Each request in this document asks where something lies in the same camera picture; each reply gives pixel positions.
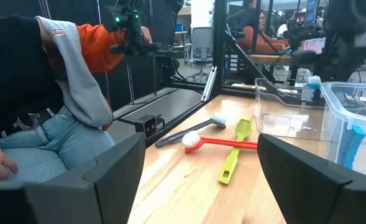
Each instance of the gray chair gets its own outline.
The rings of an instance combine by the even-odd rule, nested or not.
[[[202,81],[203,77],[209,74],[204,73],[202,68],[213,62],[213,28],[212,27],[195,27],[191,33],[191,61],[201,67],[201,71],[187,77],[199,77]]]

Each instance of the belt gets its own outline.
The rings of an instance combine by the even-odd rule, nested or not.
[[[27,113],[26,115],[19,116],[13,124],[6,126],[4,130],[0,130],[0,138],[20,131],[34,130],[50,118],[54,117],[62,107],[63,105],[50,106],[38,113]]]

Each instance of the floor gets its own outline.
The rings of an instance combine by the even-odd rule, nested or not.
[[[178,61],[180,63],[180,68],[178,69],[178,71],[184,77],[188,77],[194,73],[198,73],[201,70],[200,67],[193,64],[185,65],[183,59],[178,59]],[[211,67],[211,64],[203,67],[203,72],[208,74]],[[286,80],[288,75],[289,71],[283,69],[283,67],[280,69],[276,69],[274,73],[274,77],[276,80]],[[366,83],[366,72],[361,72],[360,77],[358,73],[353,73],[349,81],[359,83],[360,79],[362,83]],[[197,77],[195,81],[205,83],[206,79],[203,78],[201,81],[199,81]],[[201,94],[191,90],[176,90],[166,88],[160,90],[156,96],[154,94],[151,94],[119,109],[114,113],[114,116],[119,117],[125,114],[125,118],[127,119],[138,119],[147,114],[154,116],[161,114],[162,117],[165,119],[165,122],[167,123],[173,118],[177,117],[179,114],[182,114],[192,108],[195,104],[197,104],[197,102],[200,101],[200,99]],[[144,104],[144,102],[149,101],[154,101],[154,103],[151,103],[149,105]],[[133,109],[140,107],[142,108],[137,110],[136,112],[128,114],[128,112],[132,111]],[[134,134],[135,128],[131,124],[116,121],[108,129],[108,132],[115,140],[115,142],[119,143]]]

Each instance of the computer screen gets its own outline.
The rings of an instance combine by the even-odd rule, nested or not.
[[[319,0],[308,0],[306,8],[306,24],[314,24],[317,19]]]

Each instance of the orange sleeve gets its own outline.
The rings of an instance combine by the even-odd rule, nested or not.
[[[124,45],[124,32],[109,33],[103,25],[77,26],[82,55],[91,72],[108,72],[118,64],[123,54],[112,54],[110,46]]]
[[[245,38],[238,39],[237,43],[240,47],[242,47],[244,50],[249,51],[252,49],[253,44],[253,34],[254,30],[251,26],[247,26],[243,28],[245,32]],[[263,38],[259,35],[257,36],[257,44],[256,44],[256,52],[261,53],[275,53],[274,50],[269,46],[268,43],[264,42]],[[284,50],[285,46],[283,43],[275,43],[272,44],[277,50]]]

